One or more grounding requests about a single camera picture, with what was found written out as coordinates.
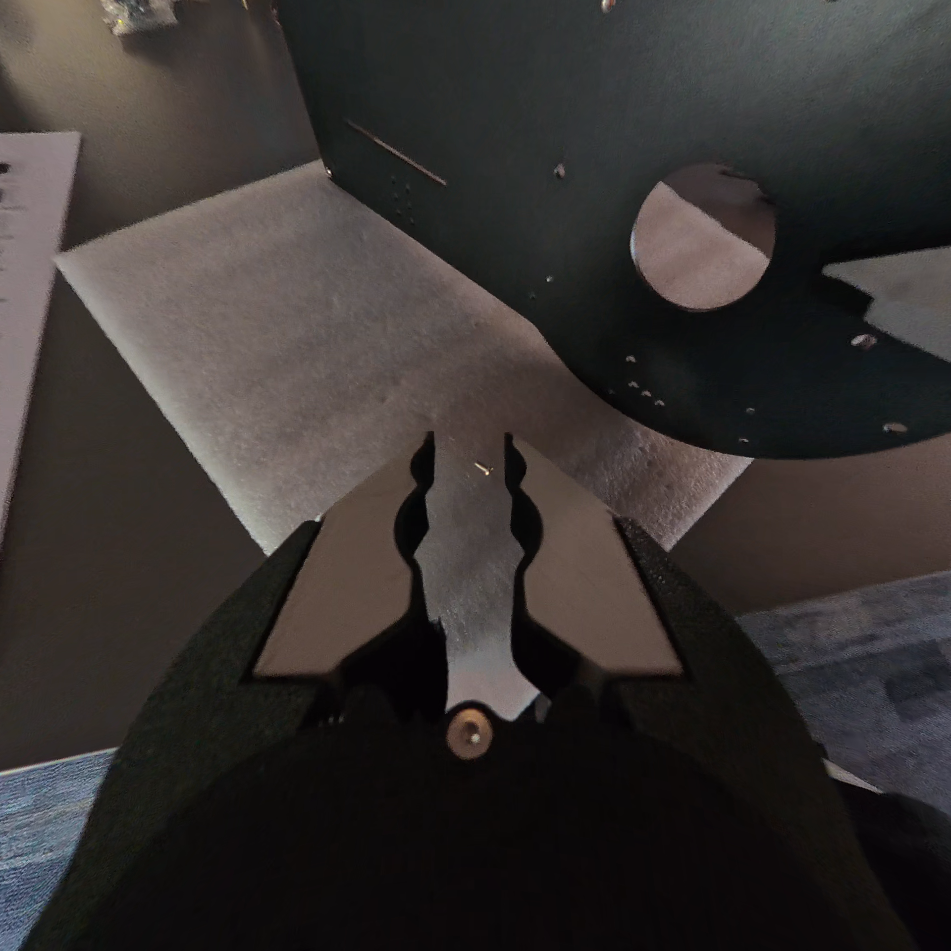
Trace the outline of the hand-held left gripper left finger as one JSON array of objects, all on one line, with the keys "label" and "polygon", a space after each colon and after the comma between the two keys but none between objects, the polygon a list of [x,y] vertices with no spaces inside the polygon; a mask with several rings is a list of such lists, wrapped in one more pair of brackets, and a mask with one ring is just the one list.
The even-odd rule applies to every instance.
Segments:
[{"label": "hand-held left gripper left finger", "polygon": [[448,699],[442,628],[427,609],[417,551],[429,530],[434,433],[344,494],[313,542],[255,657],[253,679],[320,684],[326,709],[360,687],[398,718],[440,718]]}]

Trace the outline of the dark grey desk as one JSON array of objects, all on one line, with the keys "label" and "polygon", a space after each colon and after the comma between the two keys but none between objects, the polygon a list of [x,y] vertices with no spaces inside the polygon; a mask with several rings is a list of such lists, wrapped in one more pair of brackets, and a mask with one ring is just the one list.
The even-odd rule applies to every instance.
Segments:
[{"label": "dark grey desk", "polygon": [[[2,2],[2,130],[82,134],[66,248],[317,157],[267,8],[134,38],[98,2]],[[949,437],[755,462],[673,554],[736,614],[947,570]],[[262,560],[57,278],[3,548],[2,767],[119,743]]]}]

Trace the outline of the person's black clothing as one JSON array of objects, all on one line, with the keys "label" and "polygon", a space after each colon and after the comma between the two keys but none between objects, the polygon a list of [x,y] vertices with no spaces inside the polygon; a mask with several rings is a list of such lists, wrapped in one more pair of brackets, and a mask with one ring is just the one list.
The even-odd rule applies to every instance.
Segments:
[{"label": "person's black clothing", "polygon": [[866,860],[922,950],[950,948],[950,819],[825,760]]}]

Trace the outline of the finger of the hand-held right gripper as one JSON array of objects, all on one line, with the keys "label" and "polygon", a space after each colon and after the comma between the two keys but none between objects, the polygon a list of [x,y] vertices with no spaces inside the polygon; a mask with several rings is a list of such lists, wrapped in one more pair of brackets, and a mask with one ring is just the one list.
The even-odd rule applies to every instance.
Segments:
[{"label": "finger of the hand-held right gripper", "polygon": [[874,256],[823,268],[871,298],[864,320],[950,362],[950,247]]}]

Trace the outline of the open instruction booklet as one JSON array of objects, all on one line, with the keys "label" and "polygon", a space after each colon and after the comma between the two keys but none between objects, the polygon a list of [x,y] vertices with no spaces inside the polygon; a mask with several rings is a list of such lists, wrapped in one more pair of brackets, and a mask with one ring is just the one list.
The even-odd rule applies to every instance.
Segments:
[{"label": "open instruction booklet", "polygon": [[1,135],[1,529],[81,147],[77,131]]}]

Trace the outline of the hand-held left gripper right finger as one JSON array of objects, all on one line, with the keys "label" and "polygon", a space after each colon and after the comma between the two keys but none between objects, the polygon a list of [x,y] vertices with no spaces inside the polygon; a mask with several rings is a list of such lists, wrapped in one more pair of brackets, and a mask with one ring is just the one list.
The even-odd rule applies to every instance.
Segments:
[{"label": "hand-held left gripper right finger", "polygon": [[522,551],[511,650],[526,680],[555,700],[680,679],[682,658],[612,509],[513,434],[505,485]]}]

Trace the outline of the white foam sheet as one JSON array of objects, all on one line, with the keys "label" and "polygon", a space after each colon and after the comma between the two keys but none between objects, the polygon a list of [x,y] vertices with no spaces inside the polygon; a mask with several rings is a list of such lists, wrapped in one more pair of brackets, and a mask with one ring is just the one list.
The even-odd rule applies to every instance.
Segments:
[{"label": "white foam sheet", "polygon": [[521,550],[505,434],[666,550],[750,465],[613,409],[529,321],[318,161],[56,265],[266,554],[434,433],[419,558],[447,636],[449,707],[477,700],[511,719],[537,694],[508,645]]}]

